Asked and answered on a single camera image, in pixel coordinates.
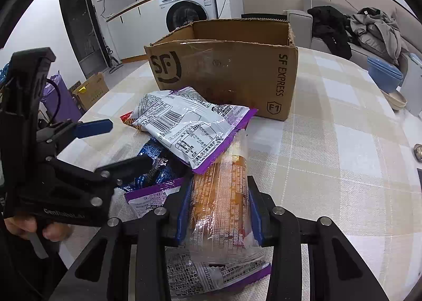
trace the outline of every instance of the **open cardboard box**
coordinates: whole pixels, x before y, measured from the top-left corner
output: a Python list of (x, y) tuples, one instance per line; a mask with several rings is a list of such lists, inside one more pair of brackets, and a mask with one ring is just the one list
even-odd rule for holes
[(104, 81), (104, 75), (100, 72), (92, 75), (78, 86), (73, 91), (73, 95), (77, 98), (84, 111), (87, 111), (107, 92), (108, 87)]
[(280, 20), (203, 20), (145, 46), (161, 90), (193, 87), (213, 104), (258, 109), (286, 120), (295, 89), (298, 49)]

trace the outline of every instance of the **barcode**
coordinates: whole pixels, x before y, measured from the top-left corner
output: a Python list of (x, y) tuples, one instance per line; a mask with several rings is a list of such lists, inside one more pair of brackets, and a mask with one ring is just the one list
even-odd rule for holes
[(178, 114), (173, 111), (168, 111), (167, 113), (160, 116), (160, 118), (156, 119), (151, 123), (155, 128), (160, 130), (161, 132), (168, 131), (179, 124), (180, 120), (182, 119), (182, 115)]

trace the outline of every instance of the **plaid tablecloth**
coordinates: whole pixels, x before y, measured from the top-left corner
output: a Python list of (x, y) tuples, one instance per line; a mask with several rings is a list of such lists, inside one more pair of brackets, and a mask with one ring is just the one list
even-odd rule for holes
[[(59, 158), (94, 168), (135, 156), (149, 139), (121, 123), (143, 94), (157, 90), (149, 64), (130, 74), (82, 118), (110, 118), (109, 134), (75, 140)], [(254, 117), (249, 161), (261, 191), (297, 217), (326, 215), (345, 233), (390, 300), (403, 300), (422, 266), (422, 195), (408, 140), (368, 72), (342, 58), (299, 48), (292, 109), (285, 122)], [(115, 193), (111, 216), (134, 216)], [(64, 245), (76, 257), (97, 229), (78, 227)], [(309, 262), (303, 247), (303, 300)], [(269, 277), (219, 299), (265, 300)]]

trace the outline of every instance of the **blue snack package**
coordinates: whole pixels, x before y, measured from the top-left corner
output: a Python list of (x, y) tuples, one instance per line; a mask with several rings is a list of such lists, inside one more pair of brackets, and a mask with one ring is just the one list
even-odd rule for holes
[(155, 138), (151, 138), (142, 147), (138, 156), (140, 154), (146, 154), (152, 158), (152, 168), (148, 173), (135, 178), (132, 183), (121, 186), (120, 188), (125, 192), (136, 191), (183, 177), (189, 168)]

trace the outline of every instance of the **washing machine door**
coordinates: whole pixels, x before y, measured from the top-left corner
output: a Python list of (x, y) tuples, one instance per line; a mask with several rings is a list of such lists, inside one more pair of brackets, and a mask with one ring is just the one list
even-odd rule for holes
[(167, 29), (171, 32), (198, 20), (207, 20), (204, 8), (192, 1), (180, 1), (167, 12)]

